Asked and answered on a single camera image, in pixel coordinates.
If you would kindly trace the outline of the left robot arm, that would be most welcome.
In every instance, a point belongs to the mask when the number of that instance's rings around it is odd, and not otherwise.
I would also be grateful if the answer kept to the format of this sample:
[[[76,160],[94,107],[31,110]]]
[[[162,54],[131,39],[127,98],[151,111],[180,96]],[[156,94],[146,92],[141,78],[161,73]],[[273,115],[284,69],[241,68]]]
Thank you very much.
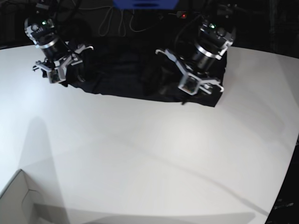
[[[233,14],[225,0],[206,0],[202,9],[176,34],[174,50],[186,64],[200,73],[208,72],[221,61],[235,41],[236,28],[229,18]]]

